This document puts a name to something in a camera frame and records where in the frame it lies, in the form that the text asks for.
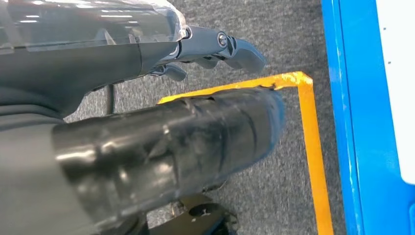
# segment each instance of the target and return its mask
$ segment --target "plastic wrap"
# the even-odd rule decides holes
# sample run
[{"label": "plastic wrap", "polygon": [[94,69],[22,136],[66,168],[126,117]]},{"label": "plastic wrap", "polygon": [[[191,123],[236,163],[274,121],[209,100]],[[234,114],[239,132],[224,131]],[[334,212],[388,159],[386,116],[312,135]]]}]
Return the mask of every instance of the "plastic wrap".
[{"label": "plastic wrap", "polygon": [[0,0],[0,54],[175,42],[185,29],[166,0]]}]

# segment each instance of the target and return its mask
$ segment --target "black plastic tube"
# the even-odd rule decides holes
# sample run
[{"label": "black plastic tube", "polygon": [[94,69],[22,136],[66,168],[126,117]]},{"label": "black plastic tube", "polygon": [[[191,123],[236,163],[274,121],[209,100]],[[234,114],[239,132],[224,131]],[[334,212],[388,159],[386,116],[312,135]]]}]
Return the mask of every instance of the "black plastic tube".
[{"label": "black plastic tube", "polygon": [[282,125],[278,93],[252,88],[58,125],[53,139],[82,205],[106,229],[251,166]]}]

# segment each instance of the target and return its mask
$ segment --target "yellow floor tape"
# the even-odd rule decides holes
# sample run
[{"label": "yellow floor tape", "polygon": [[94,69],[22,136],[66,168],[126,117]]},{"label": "yellow floor tape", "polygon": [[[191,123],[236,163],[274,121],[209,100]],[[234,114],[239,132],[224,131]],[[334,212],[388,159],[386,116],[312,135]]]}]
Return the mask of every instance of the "yellow floor tape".
[{"label": "yellow floor tape", "polygon": [[297,87],[299,92],[302,127],[304,131],[305,150],[316,213],[317,231],[319,235],[333,235],[330,204],[325,180],[323,154],[320,143],[319,124],[317,121],[316,103],[314,100],[313,80],[303,72],[289,72],[274,76],[232,83],[224,86],[188,92],[164,97],[160,103],[166,103],[180,97],[213,94],[218,91],[235,88]]}]

